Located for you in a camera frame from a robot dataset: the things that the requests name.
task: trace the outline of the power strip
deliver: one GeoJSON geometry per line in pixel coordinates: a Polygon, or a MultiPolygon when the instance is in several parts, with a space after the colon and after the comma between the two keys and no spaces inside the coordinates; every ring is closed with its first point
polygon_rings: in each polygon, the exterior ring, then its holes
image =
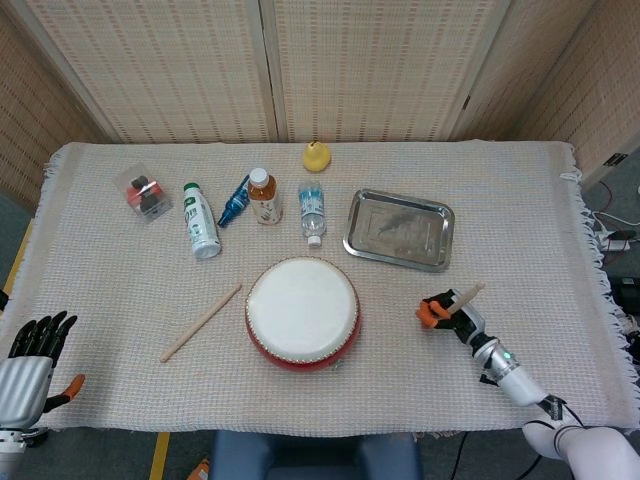
{"type": "Polygon", "coordinates": [[[631,249],[628,240],[609,240],[609,235],[614,233],[609,230],[600,230],[596,233],[598,249],[601,252],[624,252],[631,249]]]}

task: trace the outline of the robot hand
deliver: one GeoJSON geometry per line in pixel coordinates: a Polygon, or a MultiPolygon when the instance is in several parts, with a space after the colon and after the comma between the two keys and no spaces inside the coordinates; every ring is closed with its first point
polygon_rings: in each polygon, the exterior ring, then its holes
{"type": "Polygon", "coordinates": [[[77,375],[60,395],[47,398],[51,376],[69,330],[76,322],[67,312],[24,325],[9,358],[0,362],[0,478],[8,479],[20,466],[27,432],[43,413],[70,402],[82,388],[77,375]]]}
{"type": "Polygon", "coordinates": [[[577,480],[640,479],[640,457],[624,436],[611,428],[586,429],[565,401],[548,394],[507,351],[500,340],[486,335],[484,318],[467,302],[476,291],[457,290],[424,299],[416,311],[426,328],[453,330],[472,348],[473,358],[518,406],[537,405],[538,418],[522,427],[538,454],[564,460],[577,480]]]}

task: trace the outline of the white plastic bottle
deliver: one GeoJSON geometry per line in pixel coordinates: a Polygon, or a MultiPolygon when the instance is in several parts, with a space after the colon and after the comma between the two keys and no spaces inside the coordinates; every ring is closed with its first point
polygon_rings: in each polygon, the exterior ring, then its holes
{"type": "Polygon", "coordinates": [[[197,259],[215,257],[220,253],[213,213],[197,183],[184,186],[184,220],[191,238],[191,250],[197,259]]]}

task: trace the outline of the clear plastic box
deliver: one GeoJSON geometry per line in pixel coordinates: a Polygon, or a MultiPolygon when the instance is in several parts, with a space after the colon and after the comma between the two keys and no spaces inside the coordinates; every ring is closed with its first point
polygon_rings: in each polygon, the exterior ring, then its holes
{"type": "Polygon", "coordinates": [[[113,182],[129,206],[146,221],[155,220],[173,206],[169,196],[143,163],[125,170],[113,182]]]}

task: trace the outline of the tablecloth fringe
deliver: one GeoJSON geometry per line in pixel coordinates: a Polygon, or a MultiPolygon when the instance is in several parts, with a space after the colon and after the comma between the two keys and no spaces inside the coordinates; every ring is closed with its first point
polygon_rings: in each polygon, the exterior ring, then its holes
{"type": "Polygon", "coordinates": [[[615,347],[618,347],[620,355],[616,355],[612,361],[616,361],[621,372],[629,380],[627,386],[629,388],[630,397],[635,400],[635,422],[640,427],[640,387],[638,386],[638,371],[633,366],[633,359],[627,351],[629,343],[625,337],[626,314],[613,300],[611,293],[611,284],[607,278],[607,274],[602,270],[604,254],[598,248],[599,242],[593,230],[595,221],[591,214],[591,210],[587,208],[582,198],[581,180],[582,172],[577,168],[564,173],[560,176],[563,180],[570,182],[569,192],[573,196],[573,200],[578,205],[580,227],[585,240],[587,241],[589,251],[592,255],[593,269],[596,284],[594,285],[594,293],[600,299],[603,310],[606,312],[605,321],[613,328],[608,328],[610,340],[615,347]]]}
{"type": "MultiPolygon", "coordinates": [[[[43,208],[43,206],[48,204],[49,199],[53,194],[53,191],[55,190],[55,186],[57,183],[57,174],[62,168],[64,159],[67,156],[67,149],[68,149],[68,145],[65,145],[56,153],[54,153],[51,156],[51,159],[49,160],[49,162],[45,164],[45,169],[44,169],[45,180],[43,182],[42,189],[40,191],[40,201],[38,202],[38,209],[36,210],[36,215],[31,222],[32,223],[31,235],[27,239],[27,245],[25,247],[24,256],[22,257],[22,263],[20,264],[20,268],[18,268],[18,272],[16,273],[15,282],[13,284],[14,292],[20,291],[22,284],[25,281],[26,272],[28,270],[27,265],[31,263],[31,259],[33,256],[33,241],[36,238],[35,232],[38,230],[38,226],[40,225],[40,223],[42,223],[44,211],[46,210],[45,208],[43,208]]],[[[18,315],[18,316],[21,315],[21,312],[14,311],[16,308],[18,308],[20,303],[21,302],[16,302],[12,300],[11,296],[9,296],[9,303],[7,303],[7,306],[4,311],[4,315],[0,317],[0,338],[4,338],[4,336],[7,334],[6,329],[8,328],[8,325],[10,323],[9,319],[13,318],[14,315],[18,315]]],[[[24,323],[26,323],[29,320],[32,320],[32,319],[25,318],[24,323]]]]}

